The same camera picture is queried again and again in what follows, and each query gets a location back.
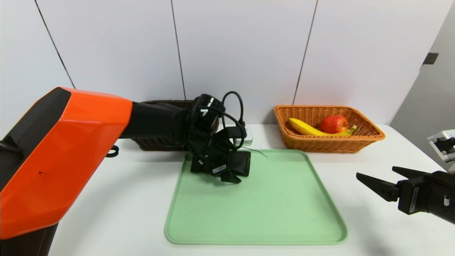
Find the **wicker basket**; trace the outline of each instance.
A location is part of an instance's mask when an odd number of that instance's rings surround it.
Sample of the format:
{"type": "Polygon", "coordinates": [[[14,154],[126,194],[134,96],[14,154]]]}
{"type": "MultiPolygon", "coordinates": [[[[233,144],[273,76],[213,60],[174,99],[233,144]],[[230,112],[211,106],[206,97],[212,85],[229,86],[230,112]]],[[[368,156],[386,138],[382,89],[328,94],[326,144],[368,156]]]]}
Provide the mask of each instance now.
{"type": "MultiPolygon", "coordinates": [[[[192,100],[157,100],[157,101],[145,101],[142,102],[145,104],[157,104],[157,103],[168,103],[180,108],[192,110],[194,101],[192,100]]],[[[216,120],[214,123],[214,127],[212,127],[213,132],[218,130],[219,119],[216,120]]],[[[134,138],[134,140],[139,147],[144,151],[189,151],[187,147],[178,147],[178,148],[168,148],[162,146],[156,138],[134,138]]],[[[174,142],[163,139],[164,143],[173,144],[174,142]]]]}
{"type": "Polygon", "coordinates": [[[282,105],[275,107],[275,115],[286,147],[306,152],[355,153],[385,138],[385,134],[370,120],[350,107],[282,105]],[[322,119],[331,115],[343,115],[350,126],[357,125],[352,136],[301,135],[289,123],[289,118],[297,118],[318,128],[322,119]]]}

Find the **white label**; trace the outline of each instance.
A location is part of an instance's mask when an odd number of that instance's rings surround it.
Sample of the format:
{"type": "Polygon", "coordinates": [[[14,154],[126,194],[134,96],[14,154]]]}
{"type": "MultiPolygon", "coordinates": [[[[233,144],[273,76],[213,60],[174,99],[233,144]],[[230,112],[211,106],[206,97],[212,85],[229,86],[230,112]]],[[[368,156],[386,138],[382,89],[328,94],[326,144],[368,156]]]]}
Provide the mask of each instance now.
{"type": "Polygon", "coordinates": [[[411,206],[409,208],[409,213],[415,211],[415,203],[417,203],[417,195],[419,194],[419,187],[414,188],[414,193],[412,194],[411,206]]]}
{"type": "Polygon", "coordinates": [[[216,167],[215,169],[213,169],[212,173],[215,174],[215,173],[217,173],[217,172],[221,172],[222,170],[224,170],[224,169],[226,169],[226,168],[227,168],[226,165],[223,164],[222,166],[216,167]]]}

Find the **red apple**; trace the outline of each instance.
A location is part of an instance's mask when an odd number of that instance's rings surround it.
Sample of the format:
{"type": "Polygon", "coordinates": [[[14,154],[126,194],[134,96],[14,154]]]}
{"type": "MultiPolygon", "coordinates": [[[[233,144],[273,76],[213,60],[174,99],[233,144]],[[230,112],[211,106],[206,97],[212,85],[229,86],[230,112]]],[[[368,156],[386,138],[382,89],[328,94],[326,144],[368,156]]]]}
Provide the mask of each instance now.
{"type": "Polygon", "coordinates": [[[320,127],[321,131],[325,133],[341,133],[349,129],[348,120],[341,115],[324,118],[320,127]]]}

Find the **yellow banana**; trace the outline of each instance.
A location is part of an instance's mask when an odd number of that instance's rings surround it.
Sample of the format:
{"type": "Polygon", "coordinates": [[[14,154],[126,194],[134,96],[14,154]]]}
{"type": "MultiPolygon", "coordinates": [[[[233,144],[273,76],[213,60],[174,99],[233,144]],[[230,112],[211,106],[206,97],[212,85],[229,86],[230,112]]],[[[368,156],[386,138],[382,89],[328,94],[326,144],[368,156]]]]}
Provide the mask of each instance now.
{"type": "Polygon", "coordinates": [[[318,129],[313,128],[311,125],[295,118],[289,118],[289,122],[291,123],[292,128],[297,130],[302,135],[311,136],[351,136],[351,134],[357,129],[357,126],[353,125],[351,129],[345,132],[330,134],[321,132],[318,129]]]}

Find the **power strip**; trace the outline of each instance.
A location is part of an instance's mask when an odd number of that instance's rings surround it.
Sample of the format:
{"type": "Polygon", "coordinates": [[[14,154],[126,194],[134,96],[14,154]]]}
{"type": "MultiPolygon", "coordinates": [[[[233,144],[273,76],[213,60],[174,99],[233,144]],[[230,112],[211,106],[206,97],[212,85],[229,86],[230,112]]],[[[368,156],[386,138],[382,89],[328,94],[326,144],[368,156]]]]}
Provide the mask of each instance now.
{"type": "MultiPolygon", "coordinates": [[[[247,131],[247,136],[245,137],[245,140],[243,141],[243,146],[248,147],[248,146],[251,146],[251,144],[253,144],[253,132],[249,126],[245,126],[245,130],[247,131]]],[[[242,141],[242,139],[235,138],[234,145],[236,145],[236,146],[240,145],[241,141],[242,141]]]]}

